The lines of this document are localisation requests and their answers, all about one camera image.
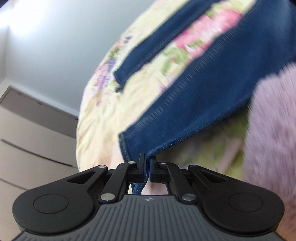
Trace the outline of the blue denim jeans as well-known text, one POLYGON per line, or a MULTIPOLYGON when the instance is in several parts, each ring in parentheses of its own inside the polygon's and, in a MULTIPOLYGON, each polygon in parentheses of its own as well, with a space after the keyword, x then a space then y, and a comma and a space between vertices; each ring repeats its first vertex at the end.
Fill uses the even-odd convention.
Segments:
POLYGON ((239 152, 244 108, 257 82, 295 56, 291 1, 189 1, 138 44, 114 77, 127 93, 144 89, 156 66, 164 92, 119 135, 124 161, 160 155, 180 166, 214 166, 226 150, 239 152))

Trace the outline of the pink fuzzy sleeve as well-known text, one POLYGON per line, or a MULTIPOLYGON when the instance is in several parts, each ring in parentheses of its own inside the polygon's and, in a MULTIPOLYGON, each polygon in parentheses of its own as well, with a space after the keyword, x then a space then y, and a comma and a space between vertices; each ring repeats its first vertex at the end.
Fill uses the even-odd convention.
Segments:
POLYGON ((295 64, 260 80, 252 97, 243 179, 295 204, 295 64))

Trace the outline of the beige wardrobe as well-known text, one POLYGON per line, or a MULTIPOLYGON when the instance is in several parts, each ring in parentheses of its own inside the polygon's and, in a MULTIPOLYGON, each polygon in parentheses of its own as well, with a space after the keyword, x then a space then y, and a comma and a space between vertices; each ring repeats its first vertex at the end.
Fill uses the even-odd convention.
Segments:
POLYGON ((76 118, 1 86, 1 240, 20 230, 12 205, 23 192, 78 172, 76 118))

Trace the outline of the yellow floral bed quilt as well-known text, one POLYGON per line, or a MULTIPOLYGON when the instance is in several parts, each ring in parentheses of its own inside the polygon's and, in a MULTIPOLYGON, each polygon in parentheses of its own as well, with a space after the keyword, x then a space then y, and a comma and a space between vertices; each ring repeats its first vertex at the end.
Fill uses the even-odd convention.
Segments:
MULTIPOLYGON (((122 163, 118 135, 137 121, 217 37, 235 27, 254 1, 212 4, 128 81, 124 93, 116 92, 118 83, 114 72, 124 59, 184 5, 185 1, 155 1, 121 35, 88 81, 77 126, 76 160, 80 171, 100 164, 115 168, 122 163)), ((158 154, 157 160, 173 162, 181 168, 196 164, 240 179, 247 124, 247 111, 242 111, 158 154)))

